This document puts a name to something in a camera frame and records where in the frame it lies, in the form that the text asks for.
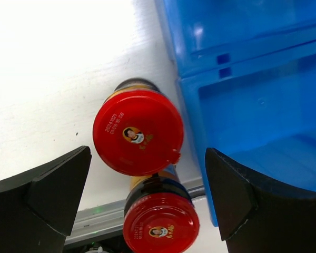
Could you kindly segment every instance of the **red lid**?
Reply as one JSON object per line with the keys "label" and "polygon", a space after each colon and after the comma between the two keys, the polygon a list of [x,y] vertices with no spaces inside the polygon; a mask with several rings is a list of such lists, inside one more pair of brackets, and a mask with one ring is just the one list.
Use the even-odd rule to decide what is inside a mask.
{"label": "red lid", "polygon": [[155,193],[134,203],[125,216],[123,234],[136,253],[184,252],[199,233],[193,205],[173,193]]}
{"label": "red lid", "polygon": [[183,138],[177,109],[163,94],[151,90],[129,90],[111,97],[93,126],[102,160],[130,176],[154,174],[177,163]]}

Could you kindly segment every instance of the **sauce jar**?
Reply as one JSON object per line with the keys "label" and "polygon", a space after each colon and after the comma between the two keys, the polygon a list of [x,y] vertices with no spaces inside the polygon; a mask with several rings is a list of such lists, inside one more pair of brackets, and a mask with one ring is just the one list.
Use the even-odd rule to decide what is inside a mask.
{"label": "sauce jar", "polygon": [[183,122],[157,86],[144,79],[121,83],[98,112],[93,139],[102,160],[129,176],[154,174],[180,157]]}
{"label": "sauce jar", "polygon": [[173,165],[151,176],[131,178],[124,216],[124,239],[136,253],[181,253],[199,233],[191,197]]}

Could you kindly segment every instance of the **blue plastic bin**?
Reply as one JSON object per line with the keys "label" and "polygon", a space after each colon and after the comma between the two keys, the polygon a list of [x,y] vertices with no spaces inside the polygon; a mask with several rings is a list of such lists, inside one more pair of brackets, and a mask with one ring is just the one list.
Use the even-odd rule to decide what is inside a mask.
{"label": "blue plastic bin", "polygon": [[180,77],[316,40],[316,0],[156,0]]}
{"label": "blue plastic bin", "polygon": [[316,41],[180,79],[179,89],[216,226],[207,147],[316,191]]}

